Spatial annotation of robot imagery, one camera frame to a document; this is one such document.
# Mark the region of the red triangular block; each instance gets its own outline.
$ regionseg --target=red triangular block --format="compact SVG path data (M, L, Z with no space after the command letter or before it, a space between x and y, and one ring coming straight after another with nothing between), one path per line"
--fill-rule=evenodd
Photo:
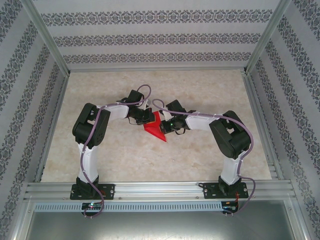
M154 113L155 121L143 124L144 130L153 136L167 142L165 134L160 130L161 119L158 111Z

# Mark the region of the marble floor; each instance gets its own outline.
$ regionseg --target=marble floor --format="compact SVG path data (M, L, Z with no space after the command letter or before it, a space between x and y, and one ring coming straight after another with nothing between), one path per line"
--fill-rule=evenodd
M252 153L243 161L241 174L256 180L271 179L240 71L201 70L71 73L42 182L76 180L80 155L72 128L86 103L113 103L142 84L151 86L150 99L160 98L166 104L178 99L187 111L235 111L255 141ZM148 94L147 88L141 91ZM172 132L166 139L164 142L152 136L143 126L130 125L128 119L109 122L98 150L99 181L218 180L224 156L211 132Z

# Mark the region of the patterned wallpaper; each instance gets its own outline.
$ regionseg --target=patterned wallpaper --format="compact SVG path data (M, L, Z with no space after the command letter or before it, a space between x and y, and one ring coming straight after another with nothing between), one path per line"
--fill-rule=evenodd
M0 3L0 240L37 173L64 76L21 3Z
M320 4L293 0L251 76L282 171L320 239Z
M279 0L35 0L71 70L245 67Z

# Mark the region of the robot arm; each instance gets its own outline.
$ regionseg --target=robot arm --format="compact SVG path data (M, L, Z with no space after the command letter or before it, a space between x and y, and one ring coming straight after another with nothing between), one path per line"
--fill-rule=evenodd
M166 105L167 109L175 112L186 113L177 100ZM223 119L221 117L201 116L201 115L181 115L165 113L166 120L161 122L160 126L164 134L185 130L204 130L212 132L220 151L224 155L224 163L221 175L219 177L219 189L226 196L229 192L236 189L241 182L238 175L238 166L241 157L248 151L251 140L247 132L238 124ZM234 111L227 111L223 114L225 117L235 119L242 123Z
M143 97L144 96L142 95L142 93L132 90L130 92L129 97L123 98L119 102L135 103L140 101ZM99 181L99 175L97 171L97 151L98 145L102 142L102 140L105 137L108 122L128 117L134 118L137 125L153 122L155 120L155 116L152 113L152 109L147 108L149 104L150 101L147 99L146 101L142 102L139 106L119 104L107 106L101 111L94 134L85 148L82 159L82 164L85 173L92 183L98 184ZM72 134L75 136L75 141L78 143L80 154L82 154L84 143L87 141L90 132L93 128L92 121L96 120L99 108L99 106L87 103L83 107L72 129ZM87 187L88 180L85 178L84 173L81 169L79 171L79 175L76 179L76 182L78 185L83 186L83 188Z

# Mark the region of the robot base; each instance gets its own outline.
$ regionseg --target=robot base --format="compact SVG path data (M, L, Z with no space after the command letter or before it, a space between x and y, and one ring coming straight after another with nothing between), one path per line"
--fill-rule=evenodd
M93 184L99 189L103 195L104 200L113 200L115 196L114 184L99 184L99 177L93 182ZM79 177L76 178L76 184L72 185L71 200L100 200L101 197L96 190L84 181L81 181Z
M238 194L239 199L247 199L249 197L247 185L245 182L241 182L241 179L229 186L227 194L223 193L220 189L221 180L219 176L219 183L199 183L199 187L203 189L204 199L234 199L237 197L236 194Z

